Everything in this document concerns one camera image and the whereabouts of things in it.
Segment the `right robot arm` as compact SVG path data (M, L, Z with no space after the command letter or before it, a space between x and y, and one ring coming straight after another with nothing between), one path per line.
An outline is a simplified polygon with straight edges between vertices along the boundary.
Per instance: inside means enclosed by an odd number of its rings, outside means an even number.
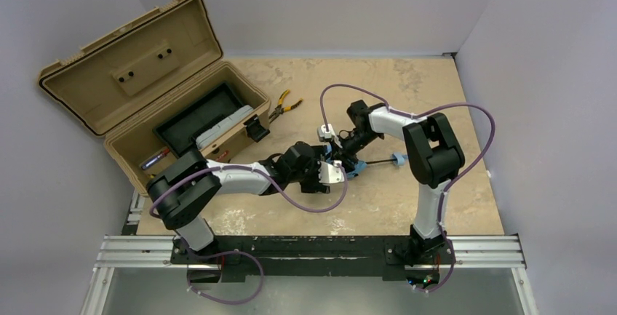
M465 156L450 122L443 113L413 116L382 103L368 106L363 100L347 109L354 128L331 142L331 158L342 162L355 176L357 154L377 138L395 137L405 143L407 163L419 184L418 208L406 246L397 251L412 263L445 243L443 220L448 189L465 163Z

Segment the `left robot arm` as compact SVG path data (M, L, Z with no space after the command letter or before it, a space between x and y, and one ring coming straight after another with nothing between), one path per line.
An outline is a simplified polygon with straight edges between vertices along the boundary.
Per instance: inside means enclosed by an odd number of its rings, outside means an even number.
M299 184L304 193L327 194L331 185L344 183L341 162L328 162L326 152L325 145L297 142L284 153L258 162L232 164L189 151L147 184L150 214L198 252L215 242L212 229L201 216L215 196L282 194L292 183Z

